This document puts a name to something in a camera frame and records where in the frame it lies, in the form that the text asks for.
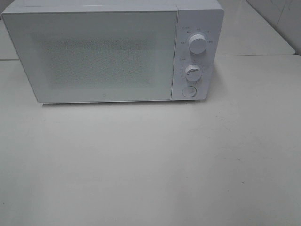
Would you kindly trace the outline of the round white door button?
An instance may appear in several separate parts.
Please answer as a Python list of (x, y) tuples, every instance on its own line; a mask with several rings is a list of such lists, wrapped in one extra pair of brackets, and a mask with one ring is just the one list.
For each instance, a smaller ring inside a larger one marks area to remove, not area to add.
[(188, 86), (182, 90), (182, 94), (185, 97), (194, 97), (196, 93), (197, 93), (197, 89), (194, 86)]

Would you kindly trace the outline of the white microwave knob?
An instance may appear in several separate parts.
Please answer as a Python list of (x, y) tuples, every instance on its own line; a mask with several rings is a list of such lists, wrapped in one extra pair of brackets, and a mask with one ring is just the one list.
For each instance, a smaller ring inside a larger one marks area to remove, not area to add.
[(198, 65), (189, 65), (184, 70), (185, 78), (189, 82), (197, 82), (202, 76), (201, 68)]
[(188, 44), (191, 53), (202, 54), (207, 47), (207, 38), (201, 33), (196, 33), (188, 39)]

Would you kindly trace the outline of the white microwave oven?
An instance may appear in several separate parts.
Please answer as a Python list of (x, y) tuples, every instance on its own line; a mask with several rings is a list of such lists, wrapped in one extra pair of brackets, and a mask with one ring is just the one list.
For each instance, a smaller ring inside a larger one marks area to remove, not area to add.
[(204, 100), (216, 0), (16, 0), (1, 14), (39, 103)]

